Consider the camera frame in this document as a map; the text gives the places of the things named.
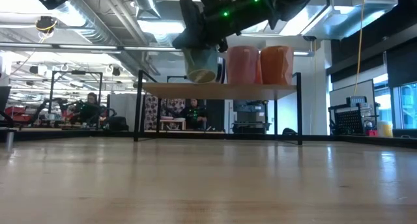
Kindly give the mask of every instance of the black metal table frame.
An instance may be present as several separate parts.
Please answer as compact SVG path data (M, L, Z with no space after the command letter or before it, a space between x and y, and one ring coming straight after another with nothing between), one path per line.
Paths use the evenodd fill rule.
M53 86L55 85L55 82L59 80L59 77L57 80L55 80L55 74L63 74L63 75L65 74L73 74L73 75L98 74L100 75L100 81L99 81L99 87L98 87L98 99L97 99L98 105L100 105L100 102L102 100L102 85L103 85L103 73L102 72L87 72L87 71L77 71L77 70L76 71L54 70L52 71L52 78L51 78L50 103L48 106L48 114L50 114L52 111ZM99 122L100 122L100 118L98 119L96 130L98 130Z
M156 117L156 133L145 132L145 100L146 93L142 96L143 78L148 77L153 82L157 83L144 70L140 70L137 78L137 96L136 96L136 114L135 114L135 128L134 141L138 142L140 137L151 138L166 138L166 137L180 137L180 138L205 138L205 139L259 139L259 140L291 140L297 141L298 145L302 145L302 95L301 95L301 73L293 74L296 78L296 101L297 101L297 135L295 137L288 137L287 135L278 135L278 100L274 100L274 135L259 135L259 134L236 134L231 135L227 133L207 134L207 133L160 133L160 119L161 119L161 98L158 98L157 117Z

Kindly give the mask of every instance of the yellow cable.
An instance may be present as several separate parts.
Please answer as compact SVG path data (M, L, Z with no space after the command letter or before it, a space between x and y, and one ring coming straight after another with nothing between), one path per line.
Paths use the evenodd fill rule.
M364 9L365 9L365 0L362 0L362 9L361 9L361 12L360 12L358 70L356 71L356 82L354 84L353 96L356 96L356 89L358 88L359 71L360 71L360 56L362 54L362 31L363 31L363 28L364 28Z
M44 43L45 42L45 40L48 38L47 35L50 33L50 30L51 30L51 28L49 28L48 29L48 32L46 33L46 35L39 40L39 43ZM19 71L19 69L26 64L26 62L33 56L33 54L35 54L35 52L36 52L36 48L33 48L32 53L26 58L26 60L17 69L15 69L13 72L10 73L9 77L11 75L15 74L17 71Z
M54 28L54 27L57 25L57 22L58 22L58 20L55 20L55 23L54 23L53 25L51 25L51 26L49 26L49 27L47 27L47 28L44 28L44 29L39 28L39 27L38 27L38 22L36 22L36 23L35 23L35 27L36 27L36 29L37 29L37 30L39 30L39 31L45 31L45 30L47 30L47 31L48 31L48 33L49 33L49 30L50 30L50 29L52 29L52 28Z

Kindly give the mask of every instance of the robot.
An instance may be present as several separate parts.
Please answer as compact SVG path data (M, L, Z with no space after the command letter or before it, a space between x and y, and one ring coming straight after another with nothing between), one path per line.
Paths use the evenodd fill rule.
M39 0L48 9L55 9L67 0ZM310 0L201 0L203 11L192 0L180 0L186 24L174 41L177 49L227 50L226 37L268 20L274 29L278 20L289 21Z

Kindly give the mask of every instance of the wooden floor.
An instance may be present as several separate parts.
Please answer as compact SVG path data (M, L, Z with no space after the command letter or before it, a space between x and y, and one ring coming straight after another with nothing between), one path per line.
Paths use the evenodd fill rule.
M417 223L417 151L79 138L0 150L1 224Z

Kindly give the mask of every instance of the person sitting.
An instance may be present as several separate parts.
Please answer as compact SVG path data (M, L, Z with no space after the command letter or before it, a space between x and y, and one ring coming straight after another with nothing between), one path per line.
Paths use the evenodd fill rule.
M83 104L79 109L75 110L74 116L70 119L70 123L84 123L87 121L89 121L89 123L97 123L99 114L98 111L99 105L97 102L97 95L90 92L87 95L87 104Z
M186 119L187 130L204 130L204 123L207 121L205 109L201 108L198 100L191 99L191 106L185 107L180 116Z

